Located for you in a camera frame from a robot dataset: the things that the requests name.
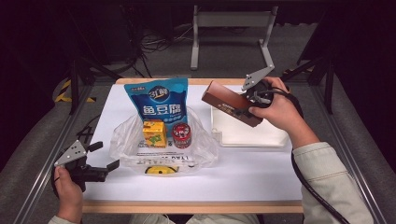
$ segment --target brown rectangular package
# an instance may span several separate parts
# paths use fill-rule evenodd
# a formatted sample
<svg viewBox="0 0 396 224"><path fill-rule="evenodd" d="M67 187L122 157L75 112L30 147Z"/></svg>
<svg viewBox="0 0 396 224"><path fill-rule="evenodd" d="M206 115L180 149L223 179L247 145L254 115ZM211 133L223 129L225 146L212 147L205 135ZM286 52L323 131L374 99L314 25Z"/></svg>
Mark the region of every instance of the brown rectangular package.
<svg viewBox="0 0 396 224"><path fill-rule="evenodd" d="M234 112L235 109L246 109L252 106L252 103L245 97L231 91L216 81L212 81L209 84L202 96L202 100L251 127L256 127L262 122L262 118L253 115L251 117L244 114L236 115Z"/></svg>

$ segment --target blue food package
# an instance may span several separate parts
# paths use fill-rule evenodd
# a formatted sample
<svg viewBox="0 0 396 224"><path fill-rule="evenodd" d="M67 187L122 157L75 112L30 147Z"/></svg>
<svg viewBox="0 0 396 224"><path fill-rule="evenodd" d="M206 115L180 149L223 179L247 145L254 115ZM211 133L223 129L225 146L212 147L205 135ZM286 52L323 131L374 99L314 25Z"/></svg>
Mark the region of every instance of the blue food package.
<svg viewBox="0 0 396 224"><path fill-rule="evenodd" d="M169 78L138 84L125 84L124 88L142 120L160 119L165 123L166 136L172 136L176 123L187 123L186 78Z"/></svg>

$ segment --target yellow carton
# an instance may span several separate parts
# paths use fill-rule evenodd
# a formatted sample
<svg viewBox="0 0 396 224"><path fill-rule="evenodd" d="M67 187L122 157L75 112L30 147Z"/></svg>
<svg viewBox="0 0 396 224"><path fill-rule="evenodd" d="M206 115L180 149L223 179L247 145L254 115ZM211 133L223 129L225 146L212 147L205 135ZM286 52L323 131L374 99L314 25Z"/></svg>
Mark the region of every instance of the yellow carton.
<svg viewBox="0 0 396 224"><path fill-rule="evenodd" d="M166 147L166 127L163 121L144 121L143 135L149 147Z"/></svg>

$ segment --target person's right hand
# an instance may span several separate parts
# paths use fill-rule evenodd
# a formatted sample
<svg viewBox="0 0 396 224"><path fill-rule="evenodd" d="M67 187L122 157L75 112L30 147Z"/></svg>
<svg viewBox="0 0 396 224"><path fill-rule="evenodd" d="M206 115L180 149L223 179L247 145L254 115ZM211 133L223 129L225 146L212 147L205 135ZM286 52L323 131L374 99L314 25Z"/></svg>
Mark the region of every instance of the person's right hand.
<svg viewBox="0 0 396 224"><path fill-rule="evenodd" d="M82 218L81 188L73 182L69 172L63 167L55 168L54 178L60 201L57 217L79 223Z"/></svg>
<svg viewBox="0 0 396 224"><path fill-rule="evenodd" d="M264 81L272 87L288 92L279 77L265 77ZM319 142L317 136L305 123L291 100L283 95L274 94L274 100L268 108L252 106L249 112L257 117L267 119L278 129L286 131L294 148Z"/></svg>

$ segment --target person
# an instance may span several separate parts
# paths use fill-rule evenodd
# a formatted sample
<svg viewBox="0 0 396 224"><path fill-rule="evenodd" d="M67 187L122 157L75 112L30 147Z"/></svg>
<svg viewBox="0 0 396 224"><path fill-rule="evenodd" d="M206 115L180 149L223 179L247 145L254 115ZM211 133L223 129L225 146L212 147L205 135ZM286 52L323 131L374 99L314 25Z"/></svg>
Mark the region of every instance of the person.
<svg viewBox="0 0 396 224"><path fill-rule="evenodd" d="M265 77L273 88L288 92L278 77ZM279 129L286 131L294 150L295 162L311 187L333 206L349 223L374 223L353 178L338 158L335 150L325 142L320 142L313 130L300 116L293 103L285 96L274 95L268 108L251 107L249 112L267 119ZM50 224L78 223L81 218L82 194L68 173L57 168L55 177L60 177L55 186L60 195L60 209ZM338 223L309 192L302 187L304 223ZM161 215L134 216L130 223L172 223ZM253 215L194 215L187 224L209 223L259 223Z"/></svg>

